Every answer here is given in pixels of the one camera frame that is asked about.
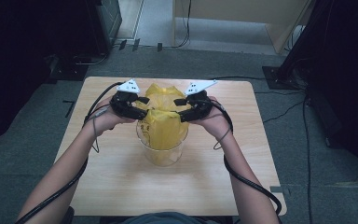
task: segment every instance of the black device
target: black device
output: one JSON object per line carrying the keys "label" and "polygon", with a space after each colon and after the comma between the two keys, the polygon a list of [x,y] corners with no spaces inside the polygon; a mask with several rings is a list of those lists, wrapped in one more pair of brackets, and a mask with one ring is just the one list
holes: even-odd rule
{"label": "black device", "polygon": [[191,105],[190,109],[178,112],[182,122],[203,119],[209,115],[213,107],[206,91],[188,95],[185,99],[177,99],[174,102],[176,105]]}
{"label": "black device", "polygon": [[135,107],[133,102],[140,101],[147,105],[149,99],[146,97],[138,97],[137,94],[132,92],[117,91],[110,101],[110,106],[121,117],[129,119],[144,119],[147,111]]}

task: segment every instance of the clear container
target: clear container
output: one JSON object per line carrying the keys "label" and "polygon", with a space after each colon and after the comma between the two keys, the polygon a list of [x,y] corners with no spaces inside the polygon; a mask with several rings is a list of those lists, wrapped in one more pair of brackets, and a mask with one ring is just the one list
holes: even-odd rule
{"label": "clear container", "polygon": [[142,129],[140,128],[140,122],[138,122],[136,126],[136,132],[138,134],[146,158],[153,164],[157,166],[169,166],[179,161],[179,159],[182,157],[186,136],[184,139],[179,140],[176,147],[168,149],[154,149],[150,147],[148,140],[145,137],[147,134],[143,134]]}

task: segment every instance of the cable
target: cable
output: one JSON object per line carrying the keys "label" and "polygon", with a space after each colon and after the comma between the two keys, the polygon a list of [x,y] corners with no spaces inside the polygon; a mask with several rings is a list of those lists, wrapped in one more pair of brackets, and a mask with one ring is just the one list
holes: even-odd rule
{"label": "cable", "polygon": [[293,95],[293,94],[299,94],[299,93],[304,93],[304,91],[292,91],[292,92],[287,92],[287,93],[283,93],[283,92],[278,92],[278,91],[255,91],[255,94],[270,94],[270,93],[274,93],[274,94],[280,94],[280,95]]}
{"label": "cable", "polygon": [[235,178],[237,178],[238,180],[240,180],[240,182],[252,187],[253,189],[258,190],[259,192],[263,193],[264,195],[266,195],[267,197],[269,197],[273,202],[276,203],[277,205],[277,209],[275,211],[275,213],[277,215],[280,214],[281,210],[282,210],[282,204],[279,201],[279,199],[277,197],[275,197],[275,195],[273,195],[271,192],[269,192],[268,190],[264,189],[263,187],[261,187],[260,185],[256,184],[255,182],[252,182],[251,180],[246,179],[245,177],[239,175],[237,172],[235,172],[228,164],[228,161],[226,159],[226,156],[223,157],[225,166],[228,170],[228,172],[234,176]]}
{"label": "cable", "polygon": [[179,49],[181,47],[183,47],[187,41],[190,40],[190,26],[188,24],[188,22],[190,21],[190,12],[191,12],[191,0],[188,3],[188,11],[187,11],[187,25],[186,25],[186,36],[185,39],[182,41],[182,43],[179,46],[176,47],[172,47],[173,49]]}
{"label": "cable", "polygon": [[279,119],[279,118],[281,118],[281,117],[283,117],[283,116],[285,116],[286,114],[287,114],[287,112],[289,112],[289,110],[291,110],[291,109],[293,109],[293,108],[295,108],[297,105],[301,105],[301,103],[302,103],[302,101],[301,102],[298,102],[298,103],[296,103],[295,105],[292,105],[292,106],[290,106],[283,114],[281,114],[280,116],[278,116],[278,117],[275,117],[275,118],[272,118],[272,119],[267,119],[267,120],[264,120],[263,121],[263,123],[267,123],[267,122],[269,122],[269,121],[272,121],[272,120],[274,120],[274,119]]}
{"label": "cable", "polygon": [[38,206],[36,206],[34,209],[29,211],[27,214],[25,214],[22,218],[16,221],[16,224],[22,224],[27,222],[31,217],[36,215],[40,210],[48,206],[50,203],[52,203],[54,200],[56,200],[58,197],[60,197],[62,194],[64,194],[69,188],[71,188],[77,180],[83,175],[84,171],[86,170],[88,159],[85,160],[83,163],[83,166],[80,168],[77,175],[69,181],[68,184],[63,186],[61,189],[57,190],[54,194],[52,194],[50,197],[48,197],[46,200],[44,200],[42,203],[40,203]]}
{"label": "cable", "polygon": [[96,65],[96,64],[98,64],[98,63],[103,62],[103,60],[105,60],[105,59],[106,59],[106,57],[107,57],[107,54],[105,54],[105,55],[103,56],[103,58],[102,58],[100,61],[95,62],[95,63],[75,63],[75,64],[76,64],[76,65]]}
{"label": "cable", "polygon": [[266,78],[264,77],[240,77],[240,76],[233,76],[233,77],[213,77],[213,78],[209,78],[210,80],[216,79],[226,79],[226,78],[246,78],[246,79],[253,79],[253,80],[266,80]]}
{"label": "cable", "polygon": [[[106,106],[106,105],[103,105],[103,106],[98,107],[96,110],[93,110],[93,108],[98,104],[98,102],[103,98],[103,96],[108,91],[110,91],[113,87],[115,87],[116,85],[121,85],[121,84],[122,84],[122,82],[117,82],[115,84],[112,84],[103,93],[101,93],[101,95],[95,100],[95,102],[92,104],[91,108],[89,109],[89,113],[85,117],[84,124],[90,120],[90,116],[93,112]],[[92,118],[93,122],[94,122],[95,118],[99,117],[102,113],[103,112],[101,112],[100,114],[97,114],[94,118]],[[96,135],[95,123],[94,123],[94,134]],[[37,205],[35,208],[33,208],[30,212],[25,214],[23,217],[21,217],[18,221],[16,221],[16,224],[23,224],[23,223],[27,222],[30,218],[32,218],[34,215],[36,215],[38,212],[40,212],[43,208],[48,206],[50,203],[52,203],[58,197],[63,195],[69,188],[71,188],[77,182],[77,180],[83,175],[84,171],[86,170],[88,160],[89,160],[89,158],[86,158],[86,160],[83,163],[82,167],[80,168],[79,172],[75,175],[75,177],[71,181],[68,182],[68,184],[63,186],[61,189],[57,190],[55,193],[50,195],[46,200],[44,200],[42,203]]]}
{"label": "cable", "polygon": [[310,218],[310,224],[313,223],[312,220],[312,207],[310,203],[310,132],[308,130],[308,124],[307,119],[305,116],[305,104],[307,102],[308,96],[305,97],[303,102],[303,120],[304,120],[304,128],[305,128],[305,134],[307,137],[307,165],[308,165],[308,186],[307,186],[307,195],[308,195],[308,215]]}

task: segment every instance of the yellow bag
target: yellow bag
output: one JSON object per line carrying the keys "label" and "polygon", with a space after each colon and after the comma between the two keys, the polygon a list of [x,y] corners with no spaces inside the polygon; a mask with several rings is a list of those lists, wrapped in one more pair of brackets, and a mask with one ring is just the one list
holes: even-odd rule
{"label": "yellow bag", "polygon": [[174,86],[161,88],[153,83],[145,93],[149,104],[136,102],[137,107],[148,110],[147,116],[139,121],[146,143],[153,149],[171,149],[186,138],[188,123],[182,123],[176,113],[187,110],[190,105],[177,106],[175,99],[185,99],[185,95]]}

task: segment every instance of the wooden table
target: wooden table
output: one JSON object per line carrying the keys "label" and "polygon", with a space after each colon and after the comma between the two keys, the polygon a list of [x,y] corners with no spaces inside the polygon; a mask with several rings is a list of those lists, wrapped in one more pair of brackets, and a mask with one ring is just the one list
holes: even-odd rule
{"label": "wooden table", "polygon": [[[128,77],[88,77],[76,102],[57,159],[80,131],[94,100],[108,86]],[[136,78],[141,93],[152,83],[184,91],[191,80]],[[111,96],[116,89],[106,94]],[[264,188],[280,182],[258,111],[252,85],[244,81],[218,81],[207,90],[225,107],[234,124],[234,135]],[[223,151],[213,150],[215,139],[202,127],[189,126],[182,158],[172,166],[158,167],[144,156],[136,123],[118,125],[98,138],[100,153],[91,151],[71,206],[76,216],[138,216],[176,211],[189,216],[238,214],[223,163]],[[286,213],[282,193],[274,193]]]}

